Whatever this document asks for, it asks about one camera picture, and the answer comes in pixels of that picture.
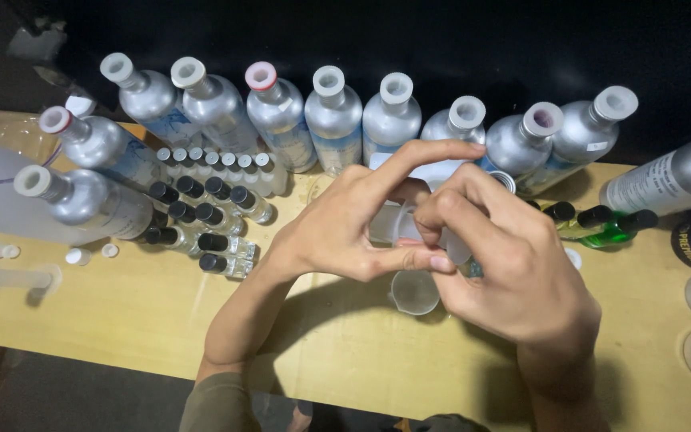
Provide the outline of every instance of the yellow table surface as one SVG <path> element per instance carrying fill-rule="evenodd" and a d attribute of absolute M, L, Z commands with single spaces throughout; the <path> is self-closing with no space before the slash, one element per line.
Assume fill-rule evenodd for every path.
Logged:
<path fill-rule="evenodd" d="M 72 169 L 63 156 L 54 166 Z M 592 207 L 600 185 L 630 168 L 591 164 L 543 198 Z M 315 180 L 295 174 L 292 192 L 269 200 L 276 222 L 250 222 L 246 238 L 266 250 L 306 205 Z M 691 269 L 671 251 L 669 235 L 647 230 L 615 251 L 565 244 L 580 253 L 581 274 L 603 309 L 597 392 L 615 430 L 691 431 L 691 373 L 680 356 L 691 330 L 683 292 Z M 0 268 L 57 263 L 64 277 L 41 300 L 0 289 L 4 347 L 193 379 L 206 328 L 237 286 L 201 272 L 186 255 L 124 241 L 114 240 L 116 258 L 98 252 L 79 267 L 64 262 L 67 246 L 4 234 L 0 240 L 22 249 Z M 329 274 L 298 280 L 253 366 L 254 388 L 417 419 L 460 413 L 495 432 L 528 430 L 513 347 L 448 318 L 441 306 L 419 319 L 398 312 L 387 297 L 392 276 L 370 284 Z"/>

